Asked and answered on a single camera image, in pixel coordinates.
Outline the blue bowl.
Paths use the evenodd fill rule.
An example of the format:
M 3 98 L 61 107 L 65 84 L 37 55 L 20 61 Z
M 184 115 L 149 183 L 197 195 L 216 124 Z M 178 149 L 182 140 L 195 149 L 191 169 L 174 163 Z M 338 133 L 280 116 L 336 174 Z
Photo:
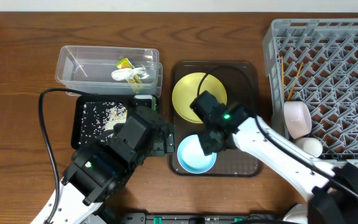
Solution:
M 202 174 L 209 171 L 215 164 L 217 154 L 204 155 L 199 137 L 196 134 L 187 136 L 177 149 L 179 164 L 191 174 Z

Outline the yellow plate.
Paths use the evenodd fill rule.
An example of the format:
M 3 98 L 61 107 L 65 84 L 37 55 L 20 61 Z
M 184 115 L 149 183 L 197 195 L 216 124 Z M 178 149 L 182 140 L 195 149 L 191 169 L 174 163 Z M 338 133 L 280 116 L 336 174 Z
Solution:
M 200 124 L 202 121 L 190 108 L 197 97 L 198 86 L 205 73 L 190 73 L 179 79 L 172 93 L 172 103 L 175 111 L 186 121 Z M 202 82 L 200 93 L 209 91 L 220 103 L 227 103 L 227 93 L 224 85 L 214 76 L 208 75 Z

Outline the rice leftovers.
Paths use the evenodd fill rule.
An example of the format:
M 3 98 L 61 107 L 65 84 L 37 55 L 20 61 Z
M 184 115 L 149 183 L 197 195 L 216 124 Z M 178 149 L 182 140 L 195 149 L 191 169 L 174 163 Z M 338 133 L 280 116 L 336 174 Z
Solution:
M 87 102 L 83 106 L 80 137 L 83 146 L 99 138 L 105 131 L 113 130 L 118 123 L 125 123 L 127 108 L 115 102 Z

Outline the white wrapper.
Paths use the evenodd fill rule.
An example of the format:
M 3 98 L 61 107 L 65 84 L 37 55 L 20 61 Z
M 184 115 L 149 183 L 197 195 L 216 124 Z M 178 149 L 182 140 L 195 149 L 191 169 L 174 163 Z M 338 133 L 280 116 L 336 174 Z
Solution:
M 136 68 L 121 68 L 115 70 L 111 73 L 112 78 L 115 81 L 123 81 L 135 79 L 139 75 L 143 75 L 146 71 L 145 67 L 136 67 Z

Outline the orange green snack wrapper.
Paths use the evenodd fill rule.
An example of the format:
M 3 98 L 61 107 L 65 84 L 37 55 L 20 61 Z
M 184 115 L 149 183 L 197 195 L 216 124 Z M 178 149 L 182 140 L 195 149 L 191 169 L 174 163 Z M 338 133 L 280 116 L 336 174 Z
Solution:
M 133 64 L 129 61 L 128 58 L 123 58 L 120 61 L 118 61 L 118 63 L 116 64 L 117 70 L 121 69 L 121 68 L 136 68 L 135 66 L 133 66 Z M 126 82 L 128 83 L 142 83 L 140 77 L 136 77 L 134 80 L 130 79 L 130 80 L 126 80 Z

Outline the wooden chopstick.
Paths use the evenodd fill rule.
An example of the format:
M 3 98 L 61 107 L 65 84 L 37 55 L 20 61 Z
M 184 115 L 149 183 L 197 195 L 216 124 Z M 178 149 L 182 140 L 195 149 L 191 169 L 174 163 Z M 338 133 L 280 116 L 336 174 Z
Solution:
M 283 56 L 281 56 L 281 83 L 282 83 L 282 94 L 284 97 L 284 93 L 285 93 L 285 84 L 284 84 L 284 60 L 283 60 Z
M 296 74 L 296 77 L 295 77 L 295 82 L 294 82 L 294 84 L 291 86 L 290 92 L 289 92 L 289 94 L 288 94 L 288 96 L 287 96 L 287 101 L 290 101 L 290 99 L 291 99 L 291 97 L 292 97 L 293 91 L 294 91 L 294 89 L 295 89 L 296 82 L 297 82 L 297 80 L 298 80 L 298 78 L 299 78 L 299 76 L 300 76 L 300 72 L 301 72 L 301 70 L 302 70 L 302 68 L 303 68 L 303 65 L 304 65 L 304 63 L 301 62 L 300 67 L 299 67 L 299 69 L 298 69 L 298 71 L 297 71 L 297 74 Z

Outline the pink white bowl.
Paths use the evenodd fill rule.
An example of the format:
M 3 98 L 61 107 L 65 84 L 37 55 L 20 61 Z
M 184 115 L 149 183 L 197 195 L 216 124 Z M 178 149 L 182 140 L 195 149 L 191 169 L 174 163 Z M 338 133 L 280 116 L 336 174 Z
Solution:
M 311 132 L 312 120 L 307 105 L 302 101 L 286 101 L 283 107 L 285 126 L 293 139 Z

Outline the white cup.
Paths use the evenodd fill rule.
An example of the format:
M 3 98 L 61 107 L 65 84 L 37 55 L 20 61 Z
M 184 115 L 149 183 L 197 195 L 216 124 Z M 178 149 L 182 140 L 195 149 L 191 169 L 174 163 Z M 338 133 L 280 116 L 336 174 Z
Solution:
M 323 153 L 323 145 L 315 138 L 299 138 L 294 141 L 294 144 L 315 157 Z

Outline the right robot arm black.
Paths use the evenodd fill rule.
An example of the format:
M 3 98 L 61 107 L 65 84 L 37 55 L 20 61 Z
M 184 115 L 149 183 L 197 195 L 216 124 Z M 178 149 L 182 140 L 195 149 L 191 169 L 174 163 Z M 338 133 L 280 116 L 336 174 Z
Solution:
M 208 91 L 197 92 L 190 108 L 206 127 L 198 133 L 204 154 L 233 145 L 289 182 L 306 200 L 306 213 L 297 206 L 281 223 L 358 223 L 358 168 L 309 155 L 257 116 L 255 91 L 251 102 L 251 110 L 238 103 L 226 106 Z

